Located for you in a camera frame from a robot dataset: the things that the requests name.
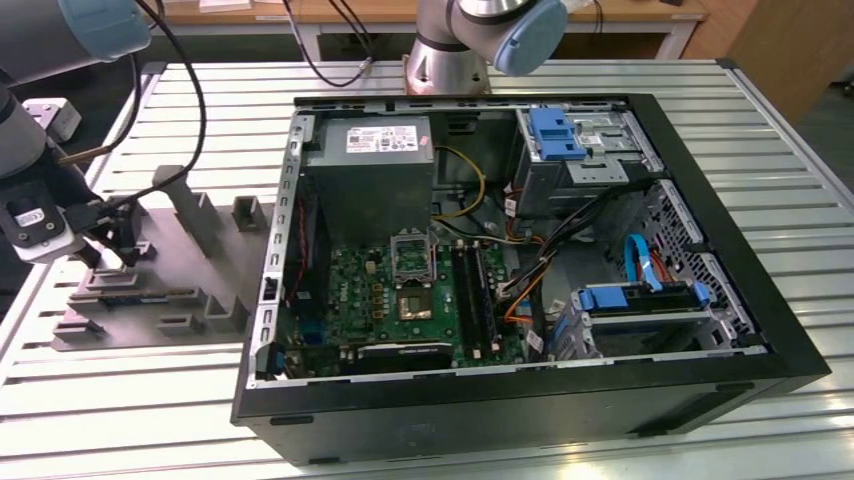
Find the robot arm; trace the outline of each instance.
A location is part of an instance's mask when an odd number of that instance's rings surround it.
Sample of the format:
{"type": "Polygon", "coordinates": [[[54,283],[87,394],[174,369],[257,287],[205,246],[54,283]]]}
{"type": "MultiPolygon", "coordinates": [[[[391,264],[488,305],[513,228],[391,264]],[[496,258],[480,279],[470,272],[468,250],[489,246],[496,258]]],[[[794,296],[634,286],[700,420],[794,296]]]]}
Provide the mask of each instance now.
{"type": "Polygon", "coordinates": [[[558,46],[568,16],[561,0],[421,0],[410,93],[489,93],[488,60],[508,75],[528,75],[558,46]]]}
{"type": "MultiPolygon", "coordinates": [[[[566,23],[561,0],[422,0],[412,92],[489,92],[485,59],[509,75],[530,73],[549,58],[566,23]]],[[[113,62],[150,42],[137,0],[0,1],[0,229],[25,261],[51,262],[74,253],[95,265],[101,254],[86,234],[131,264],[133,253],[123,252],[134,245],[114,239],[133,237],[119,230],[133,222],[122,221],[122,212],[101,218],[102,199],[81,170],[61,166],[65,152],[7,87],[113,62]]],[[[130,218],[135,205],[127,203],[130,218]]]]}
{"type": "Polygon", "coordinates": [[[19,257],[50,262],[98,255],[67,209],[101,198],[81,170],[61,167],[65,152],[7,86],[39,80],[149,46],[134,0],[5,0],[0,4],[0,229],[19,257]]]}

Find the floor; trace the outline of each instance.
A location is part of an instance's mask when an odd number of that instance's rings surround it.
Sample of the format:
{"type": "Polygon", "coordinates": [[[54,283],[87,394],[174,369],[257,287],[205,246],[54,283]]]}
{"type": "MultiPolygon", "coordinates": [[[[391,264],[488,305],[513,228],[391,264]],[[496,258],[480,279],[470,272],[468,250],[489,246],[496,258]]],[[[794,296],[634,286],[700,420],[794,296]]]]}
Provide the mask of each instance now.
{"type": "MultiPolygon", "coordinates": [[[[194,61],[298,61],[297,45],[286,36],[249,36],[241,42],[211,42],[209,38],[186,37],[185,47],[194,61]]],[[[408,40],[378,43],[381,59],[401,58],[408,40]]],[[[362,52],[351,36],[325,36],[325,56],[333,60],[358,60],[362,52]]],[[[163,37],[141,54],[142,63],[178,60],[163,37]]],[[[62,75],[57,78],[19,87],[14,90],[19,99],[61,96],[71,100],[83,114],[82,124],[66,150],[78,152],[102,144],[131,90],[129,64],[119,61],[62,75]]],[[[841,87],[828,90],[813,111],[797,125],[797,130],[825,162],[840,175],[849,188],[854,188],[854,98],[843,93],[841,87]]],[[[0,236],[0,321],[25,281],[30,266],[23,264],[9,242],[0,236]]]]}

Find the aluminum extrusion table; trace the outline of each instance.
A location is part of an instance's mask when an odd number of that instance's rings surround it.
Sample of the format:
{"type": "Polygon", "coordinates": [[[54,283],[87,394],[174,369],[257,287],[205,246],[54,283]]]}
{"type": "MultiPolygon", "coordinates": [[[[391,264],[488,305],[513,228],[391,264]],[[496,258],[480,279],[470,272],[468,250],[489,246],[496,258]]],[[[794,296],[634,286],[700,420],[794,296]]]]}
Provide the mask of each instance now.
{"type": "MultiPolygon", "coordinates": [[[[323,68],[343,79],[354,64],[323,68]]],[[[211,136],[190,185],[219,204],[247,194],[270,201],[294,97],[342,91],[302,64],[201,64],[198,69],[211,136]]],[[[833,374],[684,436],[301,472],[249,429],[229,422],[239,344],[78,353],[51,349],[51,331],[83,276],[79,262],[58,262],[34,268],[0,326],[0,478],[851,477],[854,197],[757,89],[738,70],[712,61],[553,62],[524,78],[493,72],[493,87],[500,94],[657,95],[833,374]]],[[[347,92],[402,90],[401,64],[381,63],[347,92]]],[[[143,188],[159,164],[190,158],[198,111],[183,67],[151,72],[145,98],[131,138],[90,171],[103,193],[143,188]]],[[[147,206],[165,202],[158,194],[147,206]]]]}

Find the orange wire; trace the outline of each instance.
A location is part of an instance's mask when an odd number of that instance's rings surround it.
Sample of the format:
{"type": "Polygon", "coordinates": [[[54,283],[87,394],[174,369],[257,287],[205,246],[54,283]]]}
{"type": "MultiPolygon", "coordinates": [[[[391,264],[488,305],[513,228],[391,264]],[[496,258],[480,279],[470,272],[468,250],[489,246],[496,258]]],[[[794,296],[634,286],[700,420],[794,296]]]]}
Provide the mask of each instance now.
{"type": "MultiPolygon", "coordinates": [[[[516,217],[510,217],[510,219],[508,220],[508,240],[513,240],[516,242],[520,242],[522,240],[525,240],[525,237],[517,237],[513,234],[513,224],[517,221],[516,217]]],[[[538,245],[542,245],[544,243],[546,243],[546,240],[544,240],[544,237],[534,235],[532,237],[532,240],[534,241],[534,243],[537,243],[538,245]]]]}
{"type": "Polygon", "coordinates": [[[508,317],[505,322],[508,322],[508,323],[534,323],[534,320],[532,320],[529,317],[508,317]]]}
{"type": "Polygon", "coordinates": [[[517,298],[517,301],[513,302],[513,305],[510,306],[510,308],[508,309],[508,312],[505,313],[505,322],[510,323],[510,320],[513,318],[516,318],[516,319],[522,318],[522,317],[514,317],[513,312],[517,310],[517,307],[522,303],[522,300],[525,300],[525,297],[528,297],[529,294],[532,293],[532,290],[534,289],[534,286],[540,283],[540,281],[546,276],[546,271],[548,270],[549,270],[549,265],[545,266],[544,272],[537,276],[537,278],[534,278],[534,280],[532,280],[532,283],[529,283],[529,286],[525,287],[525,290],[522,291],[522,295],[520,295],[520,298],[517,298]]]}
{"type": "Polygon", "coordinates": [[[658,267],[658,271],[662,279],[668,279],[669,282],[673,282],[674,276],[672,275],[670,270],[668,269],[668,265],[665,265],[665,261],[662,260],[662,257],[658,255],[658,252],[653,252],[652,257],[653,257],[653,263],[658,267]]]}

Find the black cable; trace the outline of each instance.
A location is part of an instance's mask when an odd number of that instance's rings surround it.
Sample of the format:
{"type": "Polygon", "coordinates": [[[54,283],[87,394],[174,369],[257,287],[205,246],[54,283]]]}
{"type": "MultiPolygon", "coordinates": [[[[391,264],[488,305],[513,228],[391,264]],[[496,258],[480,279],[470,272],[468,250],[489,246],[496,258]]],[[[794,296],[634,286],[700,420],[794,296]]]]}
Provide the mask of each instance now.
{"type": "Polygon", "coordinates": [[[597,23],[593,26],[593,34],[589,37],[589,43],[593,43],[597,35],[602,35],[605,32],[605,11],[602,10],[602,4],[600,3],[600,0],[593,0],[593,2],[597,7],[597,23]]]}
{"type": "Polygon", "coordinates": [[[600,34],[602,34],[605,33],[605,11],[600,0],[593,0],[593,2],[597,5],[597,24],[600,25],[600,34]]]}
{"type": "Polygon", "coordinates": [[[315,66],[315,62],[313,61],[311,57],[309,56],[309,51],[306,50],[306,45],[303,44],[303,36],[301,35],[299,32],[299,26],[297,25],[297,18],[294,17],[294,10],[291,9],[291,2],[289,0],[282,0],[282,3],[285,5],[285,9],[289,12],[289,21],[291,22],[291,30],[294,31],[294,37],[297,38],[297,46],[299,47],[299,51],[303,54],[303,58],[306,59],[306,63],[309,63],[309,67],[311,68],[311,71],[315,72],[315,75],[318,76],[318,78],[321,80],[323,80],[323,83],[326,83],[327,85],[335,87],[335,88],[345,88],[349,87],[350,85],[353,85],[365,75],[365,72],[367,70],[367,67],[371,63],[374,63],[374,59],[371,57],[371,53],[369,52],[369,58],[365,60],[365,62],[362,63],[362,65],[359,65],[359,72],[354,75],[354,77],[347,80],[345,83],[338,83],[334,82],[333,80],[330,80],[322,73],[321,70],[318,70],[318,67],[315,66]]]}
{"type": "MultiPolygon", "coordinates": [[[[166,20],[166,5],[163,5],[163,0],[155,0],[155,4],[158,5],[158,15],[161,15],[163,20],[166,20]]],[[[154,30],[155,28],[158,28],[158,22],[151,22],[149,30],[154,30]]]]}
{"type": "Polygon", "coordinates": [[[353,29],[353,33],[357,35],[357,40],[359,40],[359,43],[362,44],[362,48],[365,48],[365,52],[367,53],[369,57],[373,57],[374,41],[371,40],[371,34],[369,33],[369,29],[365,28],[365,24],[362,23],[362,20],[359,19],[359,16],[357,15],[357,13],[353,11],[353,8],[350,8],[350,4],[347,3],[347,0],[338,0],[338,1],[342,2],[342,5],[345,5],[345,9],[347,10],[347,12],[350,12],[350,15],[353,15],[353,19],[359,24],[359,28],[362,29],[362,31],[357,29],[357,26],[350,20],[350,17],[347,17],[345,12],[342,11],[341,7],[338,6],[338,3],[335,3],[335,0],[329,0],[330,5],[333,5],[333,8],[338,12],[338,15],[345,19],[345,21],[347,22],[347,25],[350,25],[350,28],[353,29]]]}
{"type": "Polygon", "coordinates": [[[143,104],[143,88],[142,88],[142,70],[139,68],[139,59],[137,58],[137,54],[133,53],[129,55],[129,60],[131,61],[131,70],[134,72],[134,104],[131,105],[131,112],[129,115],[129,119],[122,127],[122,131],[117,136],[117,139],[110,143],[107,148],[113,151],[117,147],[125,142],[126,138],[131,134],[131,129],[134,128],[134,124],[137,123],[137,117],[139,116],[139,109],[143,104]]]}
{"type": "MultiPolygon", "coordinates": [[[[460,209],[466,210],[466,206],[468,206],[466,192],[464,192],[464,194],[457,198],[457,203],[460,205],[460,209]]],[[[469,219],[469,221],[473,223],[473,225],[476,226],[476,228],[478,229],[482,235],[490,235],[490,231],[486,229],[486,226],[484,225],[484,223],[481,223],[481,220],[478,220],[478,218],[474,216],[476,211],[477,209],[473,210],[472,212],[468,212],[466,215],[464,215],[464,217],[469,219]]]]}
{"type": "Polygon", "coordinates": [[[197,75],[197,70],[193,67],[190,58],[187,57],[187,52],[185,51],[185,47],[182,46],[182,43],[178,40],[178,37],[173,33],[170,26],[166,24],[166,21],[163,20],[161,15],[158,15],[158,13],[154,11],[154,9],[149,6],[149,4],[146,4],[145,0],[135,0],[135,1],[137,1],[137,4],[139,5],[139,8],[143,9],[143,11],[149,14],[149,16],[153,18],[153,20],[161,27],[161,30],[163,30],[163,33],[167,39],[170,40],[170,43],[173,44],[173,48],[175,49],[175,53],[178,54],[178,57],[181,58],[182,63],[185,64],[185,67],[187,68],[187,74],[190,75],[190,81],[193,82],[193,86],[197,91],[197,98],[199,100],[199,136],[197,137],[197,148],[194,150],[193,157],[187,165],[185,165],[185,168],[182,168],[173,176],[170,176],[159,184],[141,190],[134,195],[121,198],[115,202],[110,202],[107,205],[105,205],[105,207],[102,208],[102,215],[109,215],[123,205],[131,204],[137,202],[141,198],[143,198],[146,195],[149,195],[150,193],[163,190],[163,188],[170,186],[173,183],[175,183],[175,181],[179,178],[183,178],[190,173],[193,168],[197,166],[197,163],[199,162],[199,157],[202,156],[202,150],[205,149],[205,139],[207,136],[207,128],[209,128],[209,112],[207,112],[207,105],[205,103],[205,92],[202,91],[202,83],[199,82],[199,76],[197,75]]]}
{"type": "Polygon", "coordinates": [[[654,183],[656,179],[653,177],[648,177],[625,185],[609,188],[597,196],[597,198],[590,200],[569,217],[566,217],[541,246],[540,252],[537,253],[537,262],[528,269],[522,270],[520,275],[510,279],[505,286],[505,290],[513,288],[528,279],[532,279],[538,273],[541,273],[541,268],[549,267],[552,258],[558,253],[561,245],[572,239],[577,233],[582,232],[594,224],[612,200],[628,193],[646,190],[654,183]]]}

